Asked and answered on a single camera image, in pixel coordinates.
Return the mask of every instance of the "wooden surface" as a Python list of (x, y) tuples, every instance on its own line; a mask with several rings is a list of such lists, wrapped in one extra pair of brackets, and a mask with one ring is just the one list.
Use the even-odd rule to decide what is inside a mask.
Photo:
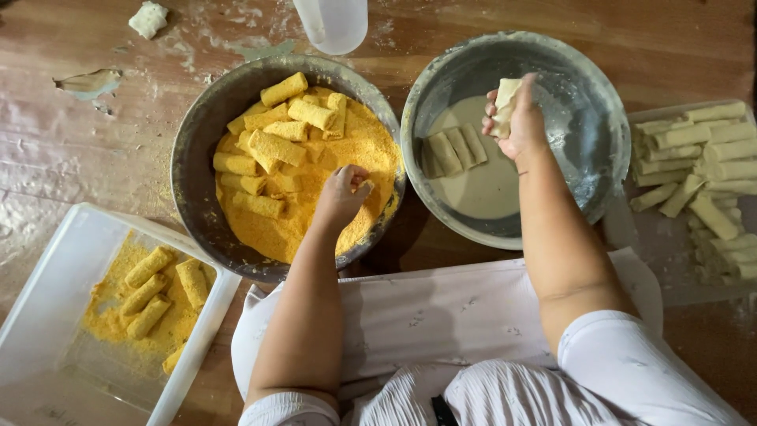
[[(318, 54), (286, 0), (163, 0), (170, 25), (152, 41), (127, 26), (140, 3), (22, 0), (0, 11), (0, 321), (72, 204), (93, 202), (181, 230), (169, 187), (173, 136), (207, 82), (243, 62), (240, 47), (260, 55)], [(336, 59), (374, 83), (400, 112), (415, 78), (443, 50), (482, 33), (530, 30), (586, 54), (628, 111), (749, 101), (753, 13), (753, 3), (740, 0), (369, 0), (365, 42)], [(98, 98), (110, 115), (51, 81), (107, 67), (123, 71), (115, 97)], [(513, 255), (458, 236), (409, 190), (364, 265), (385, 273)], [(240, 287), (174, 424), (236, 424), (242, 401), (229, 344), (248, 287)], [(729, 303), (669, 309), (665, 335), (695, 371), (757, 421), (750, 404), (757, 377), (746, 355), (755, 353), (751, 317), (749, 306)]]

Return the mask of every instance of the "clear plastic container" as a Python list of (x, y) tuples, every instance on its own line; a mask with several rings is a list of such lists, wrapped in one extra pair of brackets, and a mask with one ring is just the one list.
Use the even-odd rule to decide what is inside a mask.
[[(131, 230), (149, 249), (167, 244), (217, 273), (170, 376), (156, 362), (133, 374), (123, 351), (83, 333), (80, 320)], [(0, 424), (166, 425), (173, 420), (226, 315), (241, 277), (190, 238), (144, 218), (83, 203), (68, 211), (0, 329)]]
[[(684, 111), (738, 101), (739, 99), (724, 99), (635, 112), (628, 115), (628, 123), (664, 120), (677, 117)], [(741, 120), (755, 123), (754, 113), (748, 105)], [(636, 188), (630, 176), (624, 183), (628, 200), (651, 189), (652, 187)], [(743, 212), (744, 227), (748, 232), (757, 231), (757, 215), (751, 214), (757, 211), (757, 197), (740, 196), (738, 200), (739, 208)], [(754, 281), (744, 281), (728, 287), (708, 287), (698, 282), (698, 277), (694, 272), (696, 259), (694, 258), (694, 246), (689, 236), (687, 226), (689, 214), (686, 210), (675, 219), (667, 218), (657, 211), (657, 208), (648, 208), (640, 213), (633, 213), (631, 216), (628, 213), (623, 213), (623, 215), (626, 218), (631, 218), (630, 227), (635, 228), (635, 235), (629, 235), (627, 241), (657, 276), (662, 288), (662, 300), (665, 306), (719, 302), (757, 292), (757, 283)], [(614, 228), (617, 230), (619, 225), (620, 223), (615, 224)]]
[(345, 55), (368, 33), (368, 0), (294, 0), (302, 25), (316, 49)]

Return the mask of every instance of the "metal bowl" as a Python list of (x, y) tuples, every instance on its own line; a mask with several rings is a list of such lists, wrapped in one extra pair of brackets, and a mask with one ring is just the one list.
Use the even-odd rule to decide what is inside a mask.
[[(355, 99), (370, 109), (399, 145), (400, 125), (381, 92), (338, 62), (308, 55), (277, 55), (242, 65), (219, 78), (190, 107), (173, 146), (171, 185), (176, 209), (189, 235), (211, 258), (243, 277), (278, 282), (289, 264), (271, 262), (234, 235), (216, 198), (213, 154), (226, 123), (260, 100), (260, 90), (302, 71), (311, 86), (322, 86)], [(406, 175), (399, 167), (388, 205), (400, 203)], [(365, 255), (384, 235), (390, 221), (381, 217), (358, 244), (337, 256), (338, 269)]]
[(593, 224), (628, 172), (631, 135), (615, 88), (571, 46), (523, 31), (461, 42), (423, 70), (402, 114), (402, 156), (420, 199), (457, 233), (500, 249), (522, 249), (520, 214), (482, 220), (442, 202), (421, 171), (421, 139), (446, 107), (485, 95), (498, 87), (500, 78), (520, 78), (529, 72), (538, 73), (533, 95), (544, 112), (550, 147), (578, 206)]

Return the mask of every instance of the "white plastic tray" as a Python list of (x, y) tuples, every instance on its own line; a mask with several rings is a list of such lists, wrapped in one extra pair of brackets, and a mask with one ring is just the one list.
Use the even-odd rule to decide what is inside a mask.
[[(664, 120), (691, 109), (737, 101), (738, 99), (724, 99), (636, 112), (628, 115), (628, 123)], [(746, 108), (746, 115), (742, 121), (754, 124), (754, 113), (748, 105)], [(652, 187), (636, 188), (630, 175), (624, 183), (624, 190), (629, 200), (651, 189)], [(757, 230), (757, 217), (752, 215), (752, 212), (757, 211), (757, 197), (739, 197), (739, 208), (743, 212), (744, 227), (749, 232)], [(638, 246), (635, 246), (634, 250), (655, 272), (662, 288), (664, 304), (670, 306), (718, 302), (757, 291), (757, 285), (752, 282), (729, 287), (708, 287), (699, 284), (694, 272), (696, 260), (693, 253), (694, 247), (689, 238), (688, 215), (689, 213), (684, 210), (677, 218), (670, 219), (657, 211), (657, 208), (633, 213), (638, 235)]]
[[(81, 317), (131, 230), (212, 266), (217, 278), (176, 369), (134, 377), (107, 344), (83, 340)], [(0, 329), (0, 424), (168, 425), (218, 331), (241, 277), (188, 237), (144, 218), (78, 204), (68, 211)]]

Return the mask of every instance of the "white clothing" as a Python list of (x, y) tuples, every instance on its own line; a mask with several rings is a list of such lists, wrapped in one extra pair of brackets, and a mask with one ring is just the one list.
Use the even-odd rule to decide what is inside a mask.
[[(461, 426), (746, 424), (662, 341), (651, 271), (630, 250), (611, 259), (653, 327), (620, 312), (584, 315), (563, 334), (557, 373), (547, 369), (558, 365), (522, 259), (341, 282), (339, 399), (353, 399), (354, 411), (340, 421), (318, 398), (279, 393), (249, 407), (239, 424), (436, 424), (431, 398), (440, 394)], [(243, 397), (278, 295), (249, 296), (235, 332)]]

